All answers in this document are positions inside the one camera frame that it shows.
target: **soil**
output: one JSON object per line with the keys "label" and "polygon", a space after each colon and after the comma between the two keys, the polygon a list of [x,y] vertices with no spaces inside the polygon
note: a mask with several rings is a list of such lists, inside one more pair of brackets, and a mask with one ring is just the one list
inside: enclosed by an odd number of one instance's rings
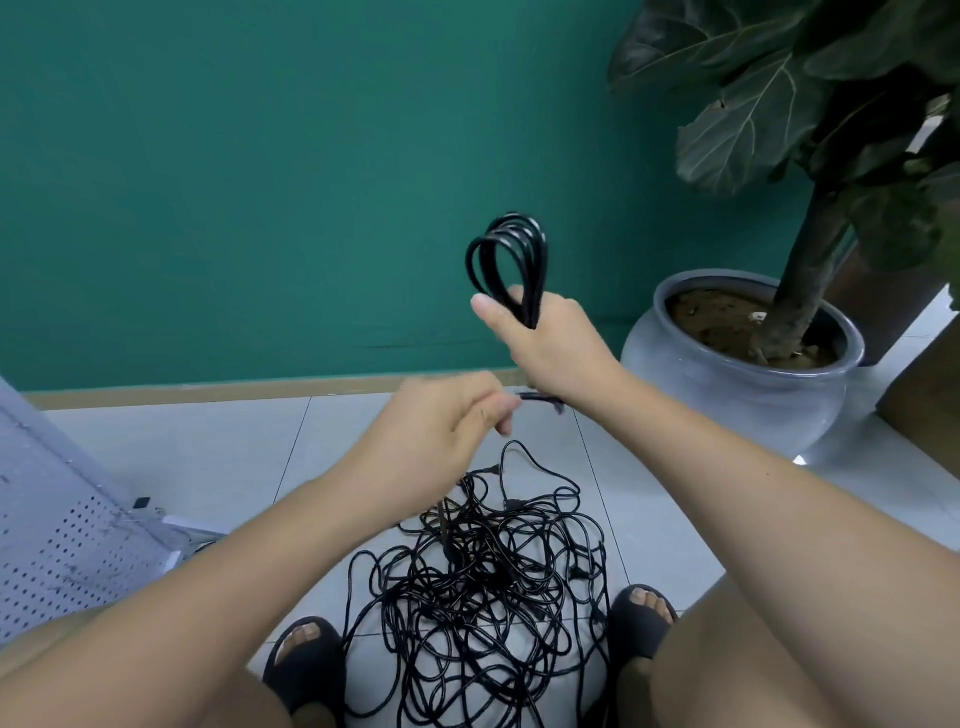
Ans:
{"label": "soil", "polygon": [[[770,306],[726,291],[703,289],[680,293],[666,302],[674,323],[687,336],[715,352],[757,364],[750,355],[750,337]],[[803,344],[789,359],[775,359],[774,369],[820,369],[837,360],[829,347]]]}

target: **left hand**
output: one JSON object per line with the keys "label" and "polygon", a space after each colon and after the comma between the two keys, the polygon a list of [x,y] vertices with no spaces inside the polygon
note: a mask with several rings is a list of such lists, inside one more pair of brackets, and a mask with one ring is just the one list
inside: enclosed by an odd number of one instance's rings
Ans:
{"label": "left hand", "polygon": [[510,435],[520,398],[490,372],[408,379],[335,470],[381,530],[446,496],[487,433]]}

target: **cable connector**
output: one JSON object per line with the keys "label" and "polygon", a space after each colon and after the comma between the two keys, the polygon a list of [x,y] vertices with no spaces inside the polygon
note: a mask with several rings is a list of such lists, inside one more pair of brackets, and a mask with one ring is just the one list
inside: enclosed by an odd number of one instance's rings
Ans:
{"label": "cable connector", "polygon": [[570,567],[570,573],[569,573],[569,576],[568,576],[567,578],[570,579],[571,581],[572,581],[573,579],[584,579],[584,580],[586,580],[586,581],[589,581],[589,580],[590,580],[590,572],[587,571],[587,570],[581,569],[580,567],[574,565],[574,566]]}

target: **right hand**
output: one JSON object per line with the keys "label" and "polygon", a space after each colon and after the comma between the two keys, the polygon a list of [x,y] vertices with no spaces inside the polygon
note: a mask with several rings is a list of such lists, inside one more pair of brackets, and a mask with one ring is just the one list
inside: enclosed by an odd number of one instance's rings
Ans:
{"label": "right hand", "polygon": [[[522,300],[523,289],[511,295]],[[544,293],[537,328],[527,328],[503,305],[478,293],[474,313],[510,348],[517,366],[541,392],[583,410],[591,393],[622,371],[584,309],[572,299]]]}

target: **toe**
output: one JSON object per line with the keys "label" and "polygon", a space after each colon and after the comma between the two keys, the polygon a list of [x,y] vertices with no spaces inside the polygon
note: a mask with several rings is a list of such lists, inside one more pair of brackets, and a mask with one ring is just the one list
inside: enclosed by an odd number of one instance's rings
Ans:
{"label": "toe", "polygon": [[297,627],[293,632],[290,633],[290,636],[283,641],[283,644],[280,646],[280,650],[276,654],[276,664],[279,665],[283,659],[290,654],[294,648],[300,646],[301,644],[311,642],[320,637],[320,625],[310,622],[304,626]]}
{"label": "toe", "polygon": [[658,598],[657,606],[654,609],[657,610],[657,614],[666,619],[667,624],[673,624],[673,616],[670,614],[670,608],[666,605],[666,599]]}
{"label": "toe", "polygon": [[630,600],[641,607],[646,606],[647,603],[647,591],[645,589],[636,588],[630,592]]}

